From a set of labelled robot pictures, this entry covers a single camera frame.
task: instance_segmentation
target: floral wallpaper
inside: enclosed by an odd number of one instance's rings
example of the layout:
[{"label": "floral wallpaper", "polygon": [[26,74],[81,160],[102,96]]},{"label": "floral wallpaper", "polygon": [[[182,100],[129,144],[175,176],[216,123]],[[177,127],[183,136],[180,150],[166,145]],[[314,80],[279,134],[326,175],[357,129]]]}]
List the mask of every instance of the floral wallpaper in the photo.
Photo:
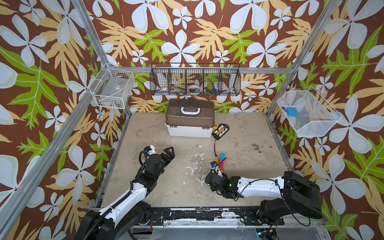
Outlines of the floral wallpaper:
[{"label": "floral wallpaper", "polygon": [[[84,3],[106,57],[115,66],[158,62],[171,66],[239,63],[240,67],[291,67],[325,5],[318,0]],[[194,75],[187,77],[193,83]],[[213,101],[218,112],[265,112],[284,77],[243,74],[240,96],[178,98]],[[166,111],[174,96],[152,96],[149,74],[135,74],[135,81],[128,100],[132,112]]]},{"label": "floral wallpaper", "polygon": [[290,84],[315,88],[342,114],[324,137],[298,138],[278,108],[269,116],[296,172],[320,186],[335,240],[384,238],[383,7],[382,0],[341,2]]},{"label": "floral wallpaper", "polygon": [[[69,0],[0,0],[0,211],[100,69]],[[91,103],[7,239],[73,239],[124,114]]]}]

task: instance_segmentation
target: wire basket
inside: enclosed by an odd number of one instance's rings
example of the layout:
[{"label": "wire basket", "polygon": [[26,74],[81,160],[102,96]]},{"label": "wire basket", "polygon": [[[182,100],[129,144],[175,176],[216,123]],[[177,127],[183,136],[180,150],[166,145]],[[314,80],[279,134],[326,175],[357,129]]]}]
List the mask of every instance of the wire basket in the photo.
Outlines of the wire basket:
[{"label": "wire basket", "polygon": [[134,83],[133,72],[108,69],[96,76],[100,82],[92,92],[97,106],[124,109]]},{"label": "wire basket", "polygon": [[225,68],[221,67],[221,64],[200,63],[200,65],[207,67],[158,67],[152,63],[149,75],[152,95],[240,94],[241,75],[238,67]]},{"label": "wire basket", "polygon": [[[334,112],[330,113],[309,90],[287,91],[277,101],[297,137],[323,137],[341,118],[341,114],[321,94],[318,95]],[[296,108],[298,116],[288,116],[283,107]]]}]

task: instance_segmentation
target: blue box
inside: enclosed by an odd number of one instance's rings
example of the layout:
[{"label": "blue box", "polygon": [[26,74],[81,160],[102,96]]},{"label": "blue box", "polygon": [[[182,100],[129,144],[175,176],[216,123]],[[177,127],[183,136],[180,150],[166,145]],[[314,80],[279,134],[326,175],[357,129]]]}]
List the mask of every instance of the blue box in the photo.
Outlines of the blue box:
[{"label": "blue box", "polygon": [[288,116],[290,117],[298,117],[299,113],[297,112],[296,108],[288,107],[286,109]]}]

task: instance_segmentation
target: red wire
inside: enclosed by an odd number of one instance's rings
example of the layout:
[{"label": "red wire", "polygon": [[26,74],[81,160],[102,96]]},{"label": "red wire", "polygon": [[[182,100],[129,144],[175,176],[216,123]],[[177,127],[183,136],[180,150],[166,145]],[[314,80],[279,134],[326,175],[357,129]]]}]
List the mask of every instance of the red wire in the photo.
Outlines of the red wire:
[{"label": "red wire", "polygon": [[215,157],[217,157],[217,154],[216,154],[216,141],[217,141],[217,139],[215,140],[215,144],[214,144]]}]

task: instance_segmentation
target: concrete floor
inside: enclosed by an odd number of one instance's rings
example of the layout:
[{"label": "concrete floor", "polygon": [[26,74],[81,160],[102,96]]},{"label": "concrete floor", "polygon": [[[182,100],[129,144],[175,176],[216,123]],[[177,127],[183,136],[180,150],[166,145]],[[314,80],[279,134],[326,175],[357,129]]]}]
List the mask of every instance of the concrete floor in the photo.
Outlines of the concrete floor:
[{"label": "concrete floor", "polygon": [[[261,113],[219,114],[215,122],[230,130],[216,142],[217,153],[227,155],[228,177],[272,178],[287,167]],[[215,207],[259,205],[267,197],[241,198],[237,202],[211,192],[204,179],[214,161],[214,138],[170,137],[165,114],[134,114],[129,122],[102,206],[112,203],[134,179],[140,167],[138,154],[153,145],[158,154],[174,147],[175,159],[165,168],[155,189],[144,199],[152,207]]]}]

